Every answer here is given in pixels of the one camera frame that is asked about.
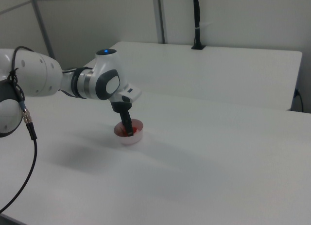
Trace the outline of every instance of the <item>bowl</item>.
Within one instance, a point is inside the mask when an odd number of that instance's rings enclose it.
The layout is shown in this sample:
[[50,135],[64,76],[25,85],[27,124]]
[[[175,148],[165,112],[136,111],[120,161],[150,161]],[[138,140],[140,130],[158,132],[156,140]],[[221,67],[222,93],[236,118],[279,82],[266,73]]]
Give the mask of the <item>bowl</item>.
[[132,119],[132,127],[134,131],[134,135],[127,136],[122,122],[119,122],[115,126],[113,132],[117,136],[117,139],[119,140],[119,142],[122,143],[123,145],[132,145],[142,139],[142,130],[144,127],[142,122],[140,120]]

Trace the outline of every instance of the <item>table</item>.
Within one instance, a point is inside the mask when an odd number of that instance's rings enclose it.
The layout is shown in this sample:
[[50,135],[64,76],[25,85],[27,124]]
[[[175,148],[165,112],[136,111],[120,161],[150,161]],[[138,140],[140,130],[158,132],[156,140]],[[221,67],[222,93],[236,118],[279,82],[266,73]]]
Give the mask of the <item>table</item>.
[[[301,52],[119,42],[128,80],[143,91],[289,110]],[[94,66],[94,61],[87,66]]]
[[[144,137],[122,146],[109,102],[27,98],[34,173],[5,215],[32,225],[311,223],[311,116],[143,92]],[[21,125],[0,140],[0,207],[30,168]]]

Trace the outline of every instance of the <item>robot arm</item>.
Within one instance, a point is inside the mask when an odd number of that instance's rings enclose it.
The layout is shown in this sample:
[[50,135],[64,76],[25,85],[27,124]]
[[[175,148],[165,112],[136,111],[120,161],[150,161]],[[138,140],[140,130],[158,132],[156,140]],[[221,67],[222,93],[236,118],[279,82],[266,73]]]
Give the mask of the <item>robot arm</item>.
[[[11,134],[21,121],[21,109],[7,79],[13,52],[0,49],[0,137]],[[96,52],[94,67],[67,71],[62,71],[59,63],[48,56],[20,50],[16,53],[15,68],[18,85],[26,96],[49,96],[61,90],[72,97],[109,100],[113,110],[120,113],[127,134],[133,135],[128,110],[141,90],[127,82],[116,50]]]

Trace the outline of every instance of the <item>cable connector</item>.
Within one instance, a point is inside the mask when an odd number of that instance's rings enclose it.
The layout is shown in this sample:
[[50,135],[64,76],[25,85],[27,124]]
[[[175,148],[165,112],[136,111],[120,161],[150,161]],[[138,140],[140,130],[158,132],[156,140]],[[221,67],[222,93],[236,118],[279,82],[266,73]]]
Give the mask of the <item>cable connector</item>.
[[35,127],[33,124],[33,120],[30,116],[30,112],[28,111],[28,109],[26,109],[26,108],[23,109],[22,116],[24,118],[24,122],[25,122],[26,127],[28,129],[28,132],[30,134],[31,140],[37,139],[37,135],[35,134]]
[[26,109],[26,108],[23,109],[22,116],[24,118],[25,124],[33,122],[32,118],[30,116],[30,112],[28,111],[28,109]]

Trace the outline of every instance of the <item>white table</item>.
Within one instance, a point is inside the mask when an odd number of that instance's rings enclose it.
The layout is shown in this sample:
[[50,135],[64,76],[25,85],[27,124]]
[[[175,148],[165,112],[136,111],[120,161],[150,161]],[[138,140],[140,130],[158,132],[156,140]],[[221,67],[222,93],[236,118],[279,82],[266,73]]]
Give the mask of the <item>white table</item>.
[[[311,223],[311,115],[144,92],[143,139],[120,145],[109,102],[27,98],[34,173],[5,215],[32,225]],[[22,125],[0,139],[0,207],[33,158]]]
[[143,91],[288,110],[301,52],[119,42],[128,80]]

